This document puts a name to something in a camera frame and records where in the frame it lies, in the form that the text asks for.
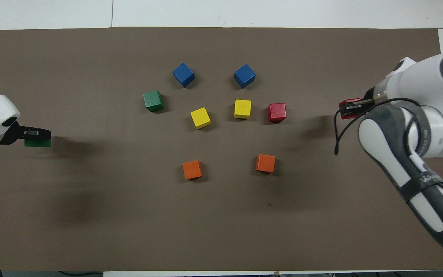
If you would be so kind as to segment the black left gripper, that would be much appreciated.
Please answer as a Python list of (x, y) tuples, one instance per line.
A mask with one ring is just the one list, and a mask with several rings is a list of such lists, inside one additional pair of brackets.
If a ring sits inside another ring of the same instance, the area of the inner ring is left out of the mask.
[(11, 145), (22, 139), (51, 139), (52, 132), (49, 130), (23, 129), (18, 122), (14, 122), (3, 135), (0, 145)]

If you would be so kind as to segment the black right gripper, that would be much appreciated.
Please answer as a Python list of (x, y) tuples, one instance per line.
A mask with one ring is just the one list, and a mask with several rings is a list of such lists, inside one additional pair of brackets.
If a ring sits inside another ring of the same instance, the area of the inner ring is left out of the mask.
[(364, 94), (364, 98), (353, 98), (346, 100), (346, 105), (341, 106), (341, 117), (357, 117), (360, 109), (367, 109), (375, 104), (375, 88), (370, 88)]

